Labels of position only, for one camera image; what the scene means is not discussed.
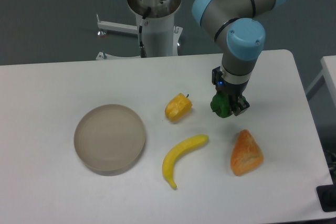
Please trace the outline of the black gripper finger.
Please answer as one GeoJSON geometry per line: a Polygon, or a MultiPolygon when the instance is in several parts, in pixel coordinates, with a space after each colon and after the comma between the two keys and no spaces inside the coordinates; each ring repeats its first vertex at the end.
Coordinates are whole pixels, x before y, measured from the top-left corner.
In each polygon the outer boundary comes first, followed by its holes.
{"type": "Polygon", "coordinates": [[[234,116],[239,116],[249,109],[250,104],[244,96],[233,97],[230,102],[232,114],[234,116]]]}

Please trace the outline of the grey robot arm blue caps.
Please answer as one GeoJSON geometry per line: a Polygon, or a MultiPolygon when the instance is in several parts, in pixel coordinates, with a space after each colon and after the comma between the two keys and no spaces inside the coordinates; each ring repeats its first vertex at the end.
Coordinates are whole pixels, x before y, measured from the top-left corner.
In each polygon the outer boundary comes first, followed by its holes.
{"type": "MultiPolygon", "coordinates": [[[[136,17],[140,56],[171,56],[174,15],[182,0],[127,0],[136,17]]],[[[195,0],[192,15],[222,50],[220,66],[212,71],[216,94],[211,109],[221,118],[240,115],[249,108],[243,96],[256,61],[264,49],[266,33],[255,17],[286,0],[195,0]]]]}

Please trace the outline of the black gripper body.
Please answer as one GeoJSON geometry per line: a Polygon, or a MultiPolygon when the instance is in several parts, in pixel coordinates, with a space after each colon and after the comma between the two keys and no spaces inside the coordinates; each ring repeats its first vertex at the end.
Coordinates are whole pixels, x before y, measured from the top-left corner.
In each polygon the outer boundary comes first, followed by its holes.
{"type": "Polygon", "coordinates": [[[221,67],[212,70],[212,84],[217,93],[228,95],[230,103],[237,103],[243,96],[248,83],[248,75],[235,76],[221,67]]]}

